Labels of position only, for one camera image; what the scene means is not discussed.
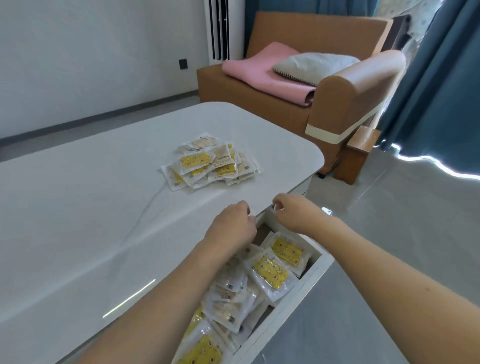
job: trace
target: wooden side table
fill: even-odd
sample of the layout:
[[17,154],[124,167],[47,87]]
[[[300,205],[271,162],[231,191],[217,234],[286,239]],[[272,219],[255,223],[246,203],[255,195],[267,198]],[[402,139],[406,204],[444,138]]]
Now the wooden side table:
[[380,130],[363,125],[358,128],[347,143],[340,165],[335,169],[333,177],[353,185],[379,136]]

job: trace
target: pile of packets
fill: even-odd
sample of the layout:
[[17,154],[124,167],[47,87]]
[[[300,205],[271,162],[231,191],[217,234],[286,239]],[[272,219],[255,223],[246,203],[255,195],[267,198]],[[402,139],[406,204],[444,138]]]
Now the pile of packets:
[[252,156],[209,133],[182,144],[177,160],[161,170],[172,191],[187,186],[195,190],[215,181],[231,186],[261,172]]
[[310,257],[279,232],[237,253],[203,297],[172,363],[229,363],[268,306],[295,286]]

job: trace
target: white wall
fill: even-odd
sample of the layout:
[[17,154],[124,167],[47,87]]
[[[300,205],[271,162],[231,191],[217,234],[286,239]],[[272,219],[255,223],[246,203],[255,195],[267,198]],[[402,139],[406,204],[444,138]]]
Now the white wall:
[[204,14],[203,0],[3,0],[0,138],[197,89]]

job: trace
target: gray floor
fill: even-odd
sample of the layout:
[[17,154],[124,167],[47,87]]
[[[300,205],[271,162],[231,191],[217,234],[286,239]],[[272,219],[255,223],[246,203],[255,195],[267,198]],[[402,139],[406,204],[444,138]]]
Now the gray floor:
[[[199,102],[197,96],[0,149],[0,161],[118,128]],[[429,162],[373,150],[349,186],[314,177],[307,197],[389,253],[480,305],[480,182]],[[381,324],[335,263],[255,362],[405,363]]]

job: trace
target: hand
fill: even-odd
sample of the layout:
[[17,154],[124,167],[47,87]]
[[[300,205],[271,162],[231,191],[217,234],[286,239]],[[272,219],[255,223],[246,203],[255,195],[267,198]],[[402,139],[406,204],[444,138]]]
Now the hand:
[[220,264],[226,263],[257,234],[255,216],[249,214],[250,208],[245,201],[227,206],[208,228],[200,242],[202,249],[208,250],[211,257],[218,257]]
[[328,224],[331,217],[317,205],[297,194],[278,194],[274,199],[275,217],[287,229],[314,238],[322,224]]

